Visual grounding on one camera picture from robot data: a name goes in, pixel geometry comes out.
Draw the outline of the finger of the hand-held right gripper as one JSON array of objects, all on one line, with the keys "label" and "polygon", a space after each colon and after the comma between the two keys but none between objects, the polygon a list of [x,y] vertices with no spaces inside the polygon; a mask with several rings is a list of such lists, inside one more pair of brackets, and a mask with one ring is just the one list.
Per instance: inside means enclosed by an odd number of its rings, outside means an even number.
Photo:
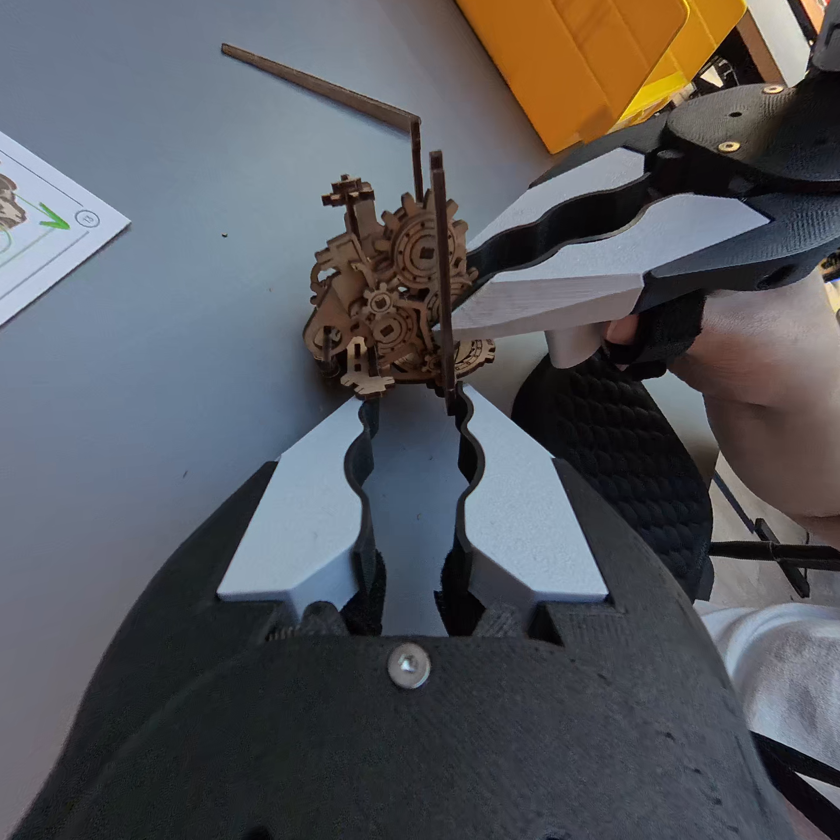
[{"label": "finger of the hand-held right gripper", "polygon": [[531,187],[469,241],[468,268],[488,281],[611,235],[642,211],[649,178],[644,154],[617,148]]},{"label": "finger of the hand-held right gripper", "polygon": [[536,266],[488,280],[453,310],[454,338],[543,332],[552,364],[571,368],[599,348],[605,323],[631,312],[647,272],[768,222],[735,198],[661,199],[612,236],[566,245]]}]

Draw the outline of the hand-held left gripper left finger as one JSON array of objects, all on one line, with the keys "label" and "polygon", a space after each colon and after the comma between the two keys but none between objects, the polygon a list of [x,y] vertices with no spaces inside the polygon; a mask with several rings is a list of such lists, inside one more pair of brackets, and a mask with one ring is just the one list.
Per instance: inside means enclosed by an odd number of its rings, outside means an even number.
[{"label": "hand-held left gripper left finger", "polygon": [[352,634],[379,635],[385,565],[363,484],[374,467],[377,400],[351,398],[283,452],[217,596],[279,602],[299,622],[328,602]]}]

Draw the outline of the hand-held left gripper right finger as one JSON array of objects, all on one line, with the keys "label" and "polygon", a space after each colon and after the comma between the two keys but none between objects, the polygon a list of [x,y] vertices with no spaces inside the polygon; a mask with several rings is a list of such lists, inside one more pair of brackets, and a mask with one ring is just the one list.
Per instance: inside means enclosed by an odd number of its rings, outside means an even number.
[{"label": "hand-held left gripper right finger", "polygon": [[530,629],[540,605],[603,604],[609,594],[548,449],[471,385],[458,385],[455,536],[437,609],[468,636],[496,606]]}]

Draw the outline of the dark wooden model panel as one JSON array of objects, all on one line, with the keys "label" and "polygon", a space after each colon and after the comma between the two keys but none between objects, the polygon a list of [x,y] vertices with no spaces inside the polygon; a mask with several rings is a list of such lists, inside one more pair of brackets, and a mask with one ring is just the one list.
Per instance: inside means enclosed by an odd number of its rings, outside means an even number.
[{"label": "dark wooden model panel", "polygon": [[438,344],[442,389],[446,413],[455,415],[457,380],[455,375],[455,341],[452,330],[452,294],[448,248],[448,216],[444,156],[441,150],[429,154],[429,171],[434,198],[436,258],[438,279]]}]

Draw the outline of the light wooden gear model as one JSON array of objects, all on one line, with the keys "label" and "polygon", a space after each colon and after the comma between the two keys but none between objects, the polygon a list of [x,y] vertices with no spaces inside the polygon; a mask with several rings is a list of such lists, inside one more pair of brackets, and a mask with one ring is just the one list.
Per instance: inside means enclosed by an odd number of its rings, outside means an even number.
[{"label": "light wooden gear model", "polygon": [[443,387],[434,191],[376,215],[370,183],[342,175],[322,196],[345,232],[314,256],[302,339],[322,373],[372,401],[398,384]]}]

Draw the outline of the person's right forearm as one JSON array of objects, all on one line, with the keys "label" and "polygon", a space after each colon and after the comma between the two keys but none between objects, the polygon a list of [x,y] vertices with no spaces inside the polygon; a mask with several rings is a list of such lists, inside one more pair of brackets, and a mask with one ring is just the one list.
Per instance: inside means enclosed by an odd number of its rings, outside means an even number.
[{"label": "person's right forearm", "polygon": [[732,472],[758,498],[839,548],[838,390],[766,406],[705,398]]}]

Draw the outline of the person's right hand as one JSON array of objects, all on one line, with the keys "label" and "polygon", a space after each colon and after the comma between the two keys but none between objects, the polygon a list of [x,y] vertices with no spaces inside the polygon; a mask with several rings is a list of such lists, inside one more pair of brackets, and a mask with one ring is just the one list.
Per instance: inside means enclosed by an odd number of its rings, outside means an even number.
[{"label": "person's right hand", "polygon": [[819,269],[786,287],[709,295],[700,333],[668,363],[702,395],[734,466],[760,453],[838,463],[838,321]]}]

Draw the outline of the black mesh office chair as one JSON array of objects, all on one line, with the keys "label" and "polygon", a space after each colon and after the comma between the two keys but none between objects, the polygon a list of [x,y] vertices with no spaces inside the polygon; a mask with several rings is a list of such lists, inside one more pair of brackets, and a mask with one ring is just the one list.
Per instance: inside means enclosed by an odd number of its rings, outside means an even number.
[{"label": "black mesh office chair", "polygon": [[710,554],[778,565],[810,595],[793,570],[838,572],[838,552],[776,541],[713,542],[707,483],[642,382],[597,351],[570,369],[548,355],[514,400],[511,419],[567,461],[662,560],[691,601],[711,593]]}]

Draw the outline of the large yellow plastic bin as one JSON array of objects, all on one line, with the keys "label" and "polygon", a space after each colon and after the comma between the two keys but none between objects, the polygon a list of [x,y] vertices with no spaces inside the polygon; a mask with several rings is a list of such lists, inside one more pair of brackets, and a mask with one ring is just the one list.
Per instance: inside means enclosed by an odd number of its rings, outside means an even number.
[{"label": "large yellow plastic bin", "polygon": [[551,154],[603,136],[684,27],[682,1],[457,1]]}]

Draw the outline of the small yellow plastic bin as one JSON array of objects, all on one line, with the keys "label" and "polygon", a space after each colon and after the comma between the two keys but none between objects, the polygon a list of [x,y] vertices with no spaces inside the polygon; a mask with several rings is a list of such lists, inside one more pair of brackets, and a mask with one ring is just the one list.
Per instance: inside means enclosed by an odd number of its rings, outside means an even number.
[{"label": "small yellow plastic bin", "polygon": [[744,1],[687,1],[688,18],[612,131],[639,124],[688,88],[744,16]]}]

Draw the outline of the long dark wooden strip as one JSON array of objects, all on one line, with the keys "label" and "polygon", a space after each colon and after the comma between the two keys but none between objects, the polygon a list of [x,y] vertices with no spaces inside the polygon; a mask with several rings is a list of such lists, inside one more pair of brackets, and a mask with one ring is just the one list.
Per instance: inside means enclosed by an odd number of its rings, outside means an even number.
[{"label": "long dark wooden strip", "polygon": [[413,127],[419,127],[421,123],[420,118],[416,114],[402,108],[313,76],[305,71],[259,56],[252,51],[227,43],[223,43],[220,49],[223,55],[231,59],[289,82],[304,91],[318,95],[404,133],[410,133]]}]

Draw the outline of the person's white trousers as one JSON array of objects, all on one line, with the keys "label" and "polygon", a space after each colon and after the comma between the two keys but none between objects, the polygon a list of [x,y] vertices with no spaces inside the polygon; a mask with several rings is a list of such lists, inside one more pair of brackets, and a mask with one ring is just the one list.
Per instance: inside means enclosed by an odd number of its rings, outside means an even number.
[{"label": "person's white trousers", "polygon": [[797,836],[838,838],[838,607],[697,602],[695,608]]}]

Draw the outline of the white instruction sheet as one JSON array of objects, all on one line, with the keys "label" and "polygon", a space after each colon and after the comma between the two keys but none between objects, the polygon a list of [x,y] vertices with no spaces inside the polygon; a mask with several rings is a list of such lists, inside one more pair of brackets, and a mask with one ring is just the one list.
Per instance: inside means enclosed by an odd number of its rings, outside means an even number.
[{"label": "white instruction sheet", "polygon": [[1,134],[1,324],[130,226],[130,220]]}]

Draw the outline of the thin dark wooden post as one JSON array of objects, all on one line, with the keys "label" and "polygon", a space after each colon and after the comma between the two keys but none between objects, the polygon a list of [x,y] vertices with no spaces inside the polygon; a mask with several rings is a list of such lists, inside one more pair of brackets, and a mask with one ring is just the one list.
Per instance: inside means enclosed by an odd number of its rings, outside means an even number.
[{"label": "thin dark wooden post", "polygon": [[422,203],[424,200],[425,190],[423,174],[421,120],[419,117],[413,116],[409,120],[408,132],[409,139],[411,142],[414,195],[416,202]]}]

